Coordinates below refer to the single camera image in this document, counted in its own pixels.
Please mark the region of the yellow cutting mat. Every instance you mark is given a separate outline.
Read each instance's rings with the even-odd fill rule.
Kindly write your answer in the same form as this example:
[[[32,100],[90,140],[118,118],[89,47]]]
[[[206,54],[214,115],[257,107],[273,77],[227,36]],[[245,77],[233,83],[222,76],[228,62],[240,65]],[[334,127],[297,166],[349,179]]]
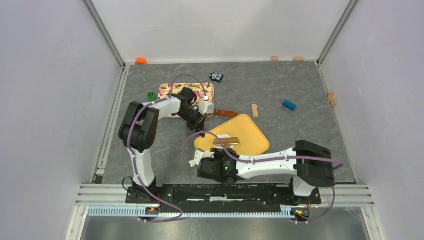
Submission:
[[[238,155],[261,155],[270,148],[269,140],[247,114],[240,114],[210,132],[238,138],[239,144],[230,146]]]

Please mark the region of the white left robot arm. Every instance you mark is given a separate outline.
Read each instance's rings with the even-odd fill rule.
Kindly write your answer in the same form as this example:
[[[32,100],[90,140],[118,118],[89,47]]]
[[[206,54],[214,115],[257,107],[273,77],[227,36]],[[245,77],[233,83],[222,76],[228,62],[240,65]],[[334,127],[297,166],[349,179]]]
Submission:
[[[194,106],[195,100],[195,92],[184,87],[178,94],[169,94],[153,102],[133,101],[126,110],[118,136],[131,157],[134,174],[132,188],[145,204],[151,204],[157,198],[150,148],[156,139],[159,120],[177,115],[186,121],[190,131],[202,132],[207,114]]]

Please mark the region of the white dough ball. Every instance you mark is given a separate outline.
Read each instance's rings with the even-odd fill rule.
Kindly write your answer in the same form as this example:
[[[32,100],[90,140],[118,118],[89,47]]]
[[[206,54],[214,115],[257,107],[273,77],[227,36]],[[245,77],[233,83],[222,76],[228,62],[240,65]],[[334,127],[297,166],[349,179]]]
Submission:
[[[228,134],[218,134],[217,135],[218,138],[220,139],[228,139],[228,138],[232,138],[230,135]]]

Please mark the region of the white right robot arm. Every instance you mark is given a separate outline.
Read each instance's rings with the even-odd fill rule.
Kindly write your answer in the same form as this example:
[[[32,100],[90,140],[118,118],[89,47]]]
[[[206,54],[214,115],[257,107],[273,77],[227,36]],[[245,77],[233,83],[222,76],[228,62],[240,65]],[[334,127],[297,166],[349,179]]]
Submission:
[[[199,178],[232,185],[259,176],[291,176],[289,199],[302,204],[316,188],[336,185],[335,160],[329,149],[315,143],[299,140],[286,150],[262,155],[237,154],[233,149],[197,149],[190,167],[197,167]]]

